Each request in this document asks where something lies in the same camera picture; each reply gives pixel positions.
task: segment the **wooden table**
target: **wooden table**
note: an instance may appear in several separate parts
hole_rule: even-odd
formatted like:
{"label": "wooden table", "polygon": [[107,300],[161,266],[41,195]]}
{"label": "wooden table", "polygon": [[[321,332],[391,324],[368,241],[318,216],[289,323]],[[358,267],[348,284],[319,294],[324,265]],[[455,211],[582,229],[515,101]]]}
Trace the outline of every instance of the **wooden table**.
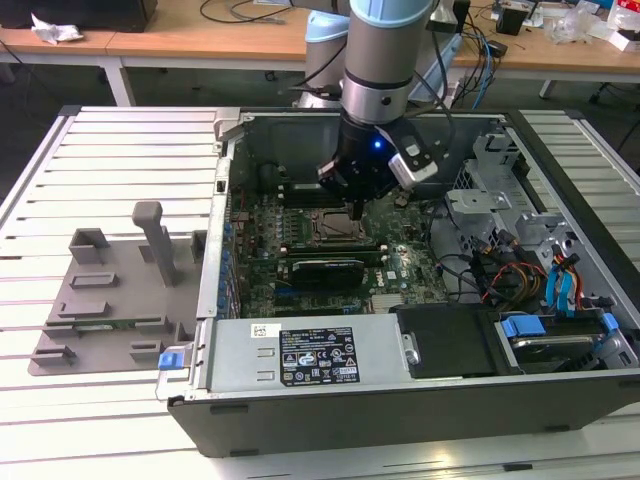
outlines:
{"label": "wooden table", "polygon": [[[142,34],[86,32],[86,39],[52,46],[29,30],[1,30],[0,39],[26,63],[97,65],[106,70],[116,103],[135,105],[125,67],[208,68],[239,70],[304,70],[304,34],[308,12],[292,10],[279,15],[285,25],[263,23],[220,24],[199,13],[202,0],[159,0],[158,10]],[[472,13],[488,0],[475,0]],[[215,0],[206,12],[233,18],[226,4]],[[246,5],[248,15],[271,7]],[[622,53],[602,40],[592,44],[553,45],[542,29],[523,28],[512,37],[495,33],[489,12],[475,18],[489,39],[508,45],[497,76],[503,78],[595,82],[640,82],[640,55]],[[14,62],[0,50],[0,62]],[[469,74],[477,61],[471,42],[456,57],[450,79]],[[553,84],[547,82],[544,93]]]}

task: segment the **blue release tab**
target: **blue release tab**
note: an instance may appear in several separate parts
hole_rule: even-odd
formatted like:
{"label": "blue release tab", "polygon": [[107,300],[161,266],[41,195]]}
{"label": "blue release tab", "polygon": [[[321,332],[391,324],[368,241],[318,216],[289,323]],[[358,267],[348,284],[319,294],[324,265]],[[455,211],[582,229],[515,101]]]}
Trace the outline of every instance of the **blue release tab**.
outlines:
{"label": "blue release tab", "polygon": [[518,336],[518,332],[516,331],[516,327],[511,323],[511,320],[503,320],[500,322],[502,324],[502,329],[504,330],[504,334],[507,338],[513,338]]}
{"label": "blue release tab", "polygon": [[604,328],[607,329],[607,333],[617,330],[619,327],[618,321],[611,313],[605,313],[602,316],[602,323],[604,324]]}
{"label": "blue release tab", "polygon": [[158,370],[180,370],[184,367],[184,353],[165,352],[158,358]]}
{"label": "blue release tab", "polygon": [[540,317],[536,315],[512,315],[501,323],[507,338],[531,337],[547,333]]}
{"label": "blue release tab", "polygon": [[571,275],[565,273],[560,283],[560,293],[558,293],[558,311],[564,312],[567,317],[573,317],[576,314],[575,310],[569,308],[569,294],[572,288],[573,280],[571,279]]}

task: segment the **plastic bag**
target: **plastic bag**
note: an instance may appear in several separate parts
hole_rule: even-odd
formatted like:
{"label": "plastic bag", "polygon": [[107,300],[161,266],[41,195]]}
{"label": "plastic bag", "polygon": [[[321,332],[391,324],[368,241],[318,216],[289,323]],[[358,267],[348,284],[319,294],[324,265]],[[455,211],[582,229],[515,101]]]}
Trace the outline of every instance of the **plastic bag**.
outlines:
{"label": "plastic bag", "polygon": [[591,43],[587,32],[598,21],[598,17],[587,11],[585,4],[578,4],[562,18],[553,18],[545,22],[547,37],[555,44],[577,42]]}
{"label": "plastic bag", "polygon": [[33,20],[31,30],[40,40],[48,42],[51,45],[57,45],[58,42],[70,42],[84,38],[75,25],[52,25],[43,22],[34,14],[31,14],[31,19]]}
{"label": "plastic bag", "polygon": [[615,0],[607,26],[613,30],[640,31],[640,0]]}

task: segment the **warning label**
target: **warning label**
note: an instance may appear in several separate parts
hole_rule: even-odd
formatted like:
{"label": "warning label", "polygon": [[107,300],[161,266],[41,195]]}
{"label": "warning label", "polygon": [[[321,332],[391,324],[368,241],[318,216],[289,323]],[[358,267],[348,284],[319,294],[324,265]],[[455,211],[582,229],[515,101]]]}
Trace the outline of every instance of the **warning label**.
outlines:
{"label": "warning label", "polygon": [[286,387],[360,381],[351,327],[281,330],[280,358]]}

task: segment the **motherboard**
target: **motherboard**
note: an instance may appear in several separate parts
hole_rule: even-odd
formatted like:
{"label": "motherboard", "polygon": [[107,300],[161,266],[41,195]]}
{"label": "motherboard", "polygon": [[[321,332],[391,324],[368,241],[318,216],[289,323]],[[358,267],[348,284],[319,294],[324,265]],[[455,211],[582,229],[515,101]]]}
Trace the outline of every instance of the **motherboard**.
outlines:
{"label": "motherboard", "polygon": [[233,193],[240,317],[388,313],[446,301],[425,243],[427,206],[389,195],[352,221],[343,207],[292,208],[281,196]]}

